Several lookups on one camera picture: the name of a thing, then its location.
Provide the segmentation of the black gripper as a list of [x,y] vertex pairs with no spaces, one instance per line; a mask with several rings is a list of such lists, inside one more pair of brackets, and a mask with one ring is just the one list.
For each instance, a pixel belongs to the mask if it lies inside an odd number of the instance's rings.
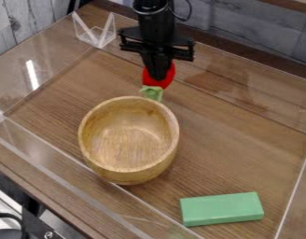
[[173,59],[188,62],[195,60],[196,41],[179,32],[165,40],[155,35],[145,39],[140,27],[133,26],[121,28],[119,36],[121,50],[141,53],[144,71],[157,81],[165,80]]

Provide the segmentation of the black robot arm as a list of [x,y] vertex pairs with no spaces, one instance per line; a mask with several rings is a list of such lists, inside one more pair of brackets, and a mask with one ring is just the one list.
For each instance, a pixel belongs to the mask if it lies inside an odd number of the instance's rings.
[[177,33],[176,20],[188,21],[192,16],[192,4],[187,17],[176,13],[175,0],[135,0],[133,11],[139,25],[121,28],[120,48],[141,55],[148,75],[157,81],[167,80],[173,60],[195,60],[195,40]]

